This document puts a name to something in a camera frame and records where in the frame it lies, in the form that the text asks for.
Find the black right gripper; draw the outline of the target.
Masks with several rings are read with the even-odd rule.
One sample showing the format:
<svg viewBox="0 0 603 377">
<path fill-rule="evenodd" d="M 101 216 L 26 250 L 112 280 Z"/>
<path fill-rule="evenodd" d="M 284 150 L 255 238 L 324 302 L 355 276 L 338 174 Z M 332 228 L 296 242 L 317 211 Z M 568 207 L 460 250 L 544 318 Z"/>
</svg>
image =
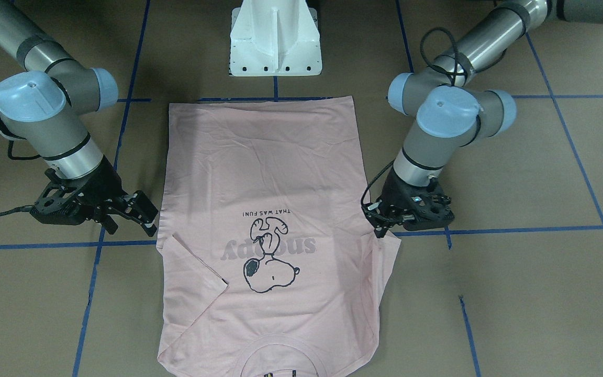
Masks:
<svg viewBox="0 0 603 377">
<path fill-rule="evenodd" d="M 115 207 L 127 220 L 143 227 L 154 225 L 158 208 L 144 191 L 127 195 L 108 158 L 103 157 L 96 169 L 81 178 L 63 179 L 58 172 L 54 168 L 44 172 L 50 182 L 30 210 L 31 216 L 41 224 L 79 225 L 94 220 L 113 235 L 119 225 L 108 208 Z"/>
</svg>

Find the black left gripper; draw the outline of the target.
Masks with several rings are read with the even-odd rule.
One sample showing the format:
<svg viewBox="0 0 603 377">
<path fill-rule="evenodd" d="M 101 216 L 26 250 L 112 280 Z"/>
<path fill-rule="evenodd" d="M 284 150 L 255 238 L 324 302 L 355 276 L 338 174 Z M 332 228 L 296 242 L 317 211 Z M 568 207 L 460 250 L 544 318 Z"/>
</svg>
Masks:
<svg viewBox="0 0 603 377">
<path fill-rule="evenodd" d="M 455 220 L 450 203 L 451 198 L 445 195 L 438 178 L 431 178 L 427 186 L 413 186 L 391 169 L 378 200 L 362 203 L 362 212 L 380 239 L 394 225 L 402 225 L 408 231 L 448 226 Z"/>
</svg>

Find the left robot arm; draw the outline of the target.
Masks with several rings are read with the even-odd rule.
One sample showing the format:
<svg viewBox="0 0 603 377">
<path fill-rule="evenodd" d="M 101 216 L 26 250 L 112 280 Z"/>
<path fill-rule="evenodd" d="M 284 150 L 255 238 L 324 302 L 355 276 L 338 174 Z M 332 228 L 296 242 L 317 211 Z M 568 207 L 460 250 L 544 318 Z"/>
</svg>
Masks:
<svg viewBox="0 0 603 377">
<path fill-rule="evenodd" d="M 388 103 L 412 116 L 414 123 L 396 158 L 383 171 L 382 193 L 362 211 L 378 238 L 395 225 L 408 231 L 445 228 L 454 220 L 451 199 L 439 176 L 458 148 L 507 129 L 517 105 L 505 91 L 466 89 L 476 75 L 501 61 L 507 48 L 550 18 L 603 24 L 603 1 L 504 1 L 464 37 L 430 60 L 420 72 L 397 75 L 388 88 Z"/>
</svg>

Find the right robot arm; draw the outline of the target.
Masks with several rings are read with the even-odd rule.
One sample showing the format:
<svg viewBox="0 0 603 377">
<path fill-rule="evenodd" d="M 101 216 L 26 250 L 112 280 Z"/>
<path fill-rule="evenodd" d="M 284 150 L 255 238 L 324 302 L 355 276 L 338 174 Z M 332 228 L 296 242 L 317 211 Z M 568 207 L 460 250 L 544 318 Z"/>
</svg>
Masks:
<svg viewBox="0 0 603 377">
<path fill-rule="evenodd" d="M 0 136 L 27 141 L 48 165 L 49 183 L 33 205 L 16 208 L 41 224 L 101 224 L 113 215 L 157 231 L 158 209 L 143 191 L 129 195 L 81 115 L 115 105 L 119 89 L 105 69 L 86 68 L 10 1 L 0 1 L 0 47 L 24 71 L 0 81 Z"/>
</svg>

